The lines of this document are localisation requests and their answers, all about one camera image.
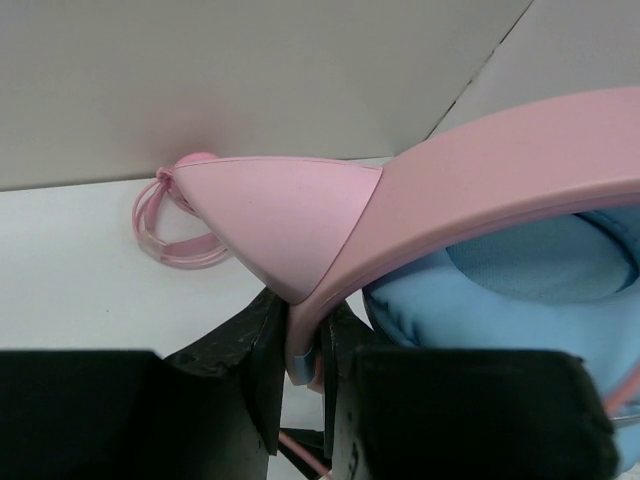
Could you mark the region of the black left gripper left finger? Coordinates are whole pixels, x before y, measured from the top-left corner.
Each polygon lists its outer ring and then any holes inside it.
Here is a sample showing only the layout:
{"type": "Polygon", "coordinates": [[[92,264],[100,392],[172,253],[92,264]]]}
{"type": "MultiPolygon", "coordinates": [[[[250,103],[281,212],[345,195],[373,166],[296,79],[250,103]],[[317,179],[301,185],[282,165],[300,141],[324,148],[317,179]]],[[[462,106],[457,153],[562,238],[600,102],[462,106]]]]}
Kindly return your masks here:
{"type": "Polygon", "coordinates": [[[5,350],[5,479],[263,479],[280,424],[286,303],[269,290],[160,357],[5,350]]]}

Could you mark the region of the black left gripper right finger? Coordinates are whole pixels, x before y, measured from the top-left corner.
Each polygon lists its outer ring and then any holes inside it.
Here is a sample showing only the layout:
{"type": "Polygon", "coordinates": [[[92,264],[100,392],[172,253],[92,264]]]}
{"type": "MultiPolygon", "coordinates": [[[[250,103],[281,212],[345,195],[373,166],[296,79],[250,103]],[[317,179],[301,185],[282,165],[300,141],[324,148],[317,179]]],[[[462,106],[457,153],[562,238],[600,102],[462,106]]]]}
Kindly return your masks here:
{"type": "Polygon", "coordinates": [[[323,322],[336,479],[611,479],[614,429],[583,364],[538,350],[393,346],[347,305],[323,322]]]}

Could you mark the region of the blue pink cat-ear headphones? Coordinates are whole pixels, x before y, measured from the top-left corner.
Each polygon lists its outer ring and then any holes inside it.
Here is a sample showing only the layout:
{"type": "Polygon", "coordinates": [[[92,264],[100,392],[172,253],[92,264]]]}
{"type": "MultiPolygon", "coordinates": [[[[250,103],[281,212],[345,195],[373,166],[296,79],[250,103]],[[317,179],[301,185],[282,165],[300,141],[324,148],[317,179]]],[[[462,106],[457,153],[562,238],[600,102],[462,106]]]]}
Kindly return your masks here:
{"type": "Polygon", "coordinates": [[[639,199],[639,91],[512,108],[381,167],[319,158],[192,156],[174,179],[195,213],[289,303],[286,362],[313,381],[313,336],[349,294],[454,243],[639,199]]]}

